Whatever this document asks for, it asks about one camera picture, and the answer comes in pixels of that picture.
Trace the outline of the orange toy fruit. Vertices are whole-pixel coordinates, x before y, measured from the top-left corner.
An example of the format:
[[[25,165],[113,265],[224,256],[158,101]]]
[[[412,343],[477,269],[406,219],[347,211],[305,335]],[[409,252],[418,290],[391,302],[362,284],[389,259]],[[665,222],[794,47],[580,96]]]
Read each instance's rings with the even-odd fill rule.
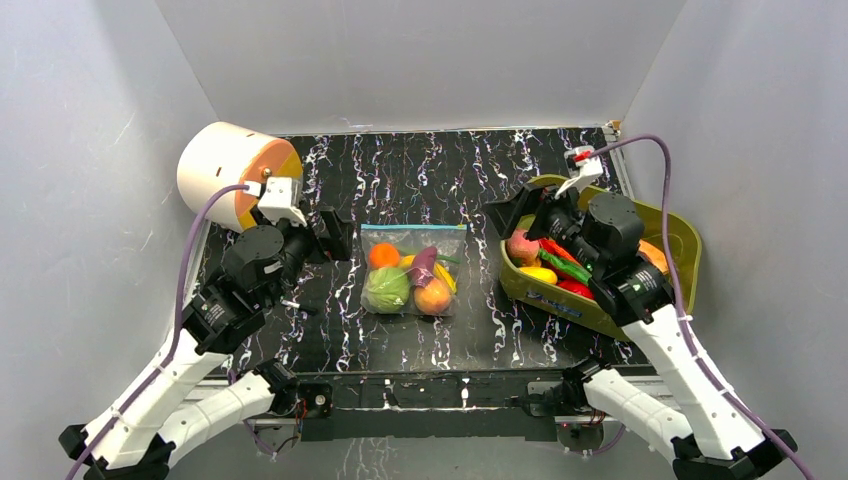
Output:
[[[368,265],[372,269],[394,268],[400,264],[400,261],[401,254],[391,243],[378,243],[368,252]]]

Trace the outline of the green toy cabbage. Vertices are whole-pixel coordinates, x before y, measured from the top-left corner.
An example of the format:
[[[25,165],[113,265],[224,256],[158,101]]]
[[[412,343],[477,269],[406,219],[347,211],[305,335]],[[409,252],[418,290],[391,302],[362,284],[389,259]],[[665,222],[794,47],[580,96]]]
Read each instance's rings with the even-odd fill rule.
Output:
[[[363,288],[367,311],[375,314],[400,313],[410,295],[407,273],[397,267],[382,267],[368,273]]]

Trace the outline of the clear zip top bag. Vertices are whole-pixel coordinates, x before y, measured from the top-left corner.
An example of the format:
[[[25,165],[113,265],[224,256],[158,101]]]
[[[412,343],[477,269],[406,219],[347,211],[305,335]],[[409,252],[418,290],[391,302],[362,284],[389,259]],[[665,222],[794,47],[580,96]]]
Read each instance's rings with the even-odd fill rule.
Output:
[[[363,308],[376,315],[452,316],[466,270],[466,236],[463,224],[362,225]]]

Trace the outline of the purple toy sweet potato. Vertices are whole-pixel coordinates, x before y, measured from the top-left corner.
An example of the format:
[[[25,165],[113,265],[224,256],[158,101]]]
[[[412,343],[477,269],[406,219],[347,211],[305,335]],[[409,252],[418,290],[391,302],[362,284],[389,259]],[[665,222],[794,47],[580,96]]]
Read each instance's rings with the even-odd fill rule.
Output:
[[[412,276],[410,280],[414,287],[426,287],[434,278],[433,267],[437,260],[438,250],[430,246],[421,250],[412,262]]]

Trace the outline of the yellow toy banana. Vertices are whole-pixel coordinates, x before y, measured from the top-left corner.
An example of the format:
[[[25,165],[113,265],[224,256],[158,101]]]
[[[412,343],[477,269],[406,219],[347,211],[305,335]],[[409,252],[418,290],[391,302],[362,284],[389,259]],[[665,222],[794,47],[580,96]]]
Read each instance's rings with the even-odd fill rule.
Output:
[[[400,261],[400,264],[397,266],[402,269],[407,277],[412,280],[412,262],[414,259],[409,260],[405,259]],[[454,276],[449,272],[448,268],[444,265],[443,261],[436,260],[433,267],[433,274],[436,278],[442,280],[451,290],[453,294],[456,294],[458,291],[457,283]]]

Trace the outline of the toy peach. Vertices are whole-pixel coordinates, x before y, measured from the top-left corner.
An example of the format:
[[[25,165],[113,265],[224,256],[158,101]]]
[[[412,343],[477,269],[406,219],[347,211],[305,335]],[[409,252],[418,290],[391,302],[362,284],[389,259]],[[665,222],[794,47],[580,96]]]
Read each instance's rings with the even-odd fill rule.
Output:
[[[426,286],[413,290],[416,308],[425,315],[441,315],[452,303],[452,291],[441,279],[432,278]]]

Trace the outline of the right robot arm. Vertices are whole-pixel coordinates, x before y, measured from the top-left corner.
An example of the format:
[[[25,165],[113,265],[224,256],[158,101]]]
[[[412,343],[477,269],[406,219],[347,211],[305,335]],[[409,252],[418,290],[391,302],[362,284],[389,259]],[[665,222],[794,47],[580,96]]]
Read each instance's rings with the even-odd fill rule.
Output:
[[[791,458],[797,451],[791,434],[756,420],[710,371],[675,288],[639,252],[644,224],[634,203],[605,192],[581,209],[578,199],[575,188],[557,196],[552,187],[528,184],[484,210],[505,239],[531,216],[529,238],[555,241],[587,268],[595,302],[646,355],[675,405],[598,359],[566,370],[556,397],[577,414],[612,415],[659,452],[679,479],[757,479]]]

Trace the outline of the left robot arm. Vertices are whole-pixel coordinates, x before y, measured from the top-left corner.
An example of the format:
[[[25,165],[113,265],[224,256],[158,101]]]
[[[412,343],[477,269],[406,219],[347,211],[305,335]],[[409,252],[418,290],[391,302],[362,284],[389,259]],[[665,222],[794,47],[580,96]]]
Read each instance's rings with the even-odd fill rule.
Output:
[[[190,406],[184,400],[254,333],[297,285],[308,263],[347,261],[355,224],[331,207],[321,229],[285,221],[251,227],[188,303],[179,302],[170,338],[127,390],[59,443],[87,479],[163,479],[187,453],[231,426],[271,413],[304,414],[306,389],[278,360],[265,361]]]

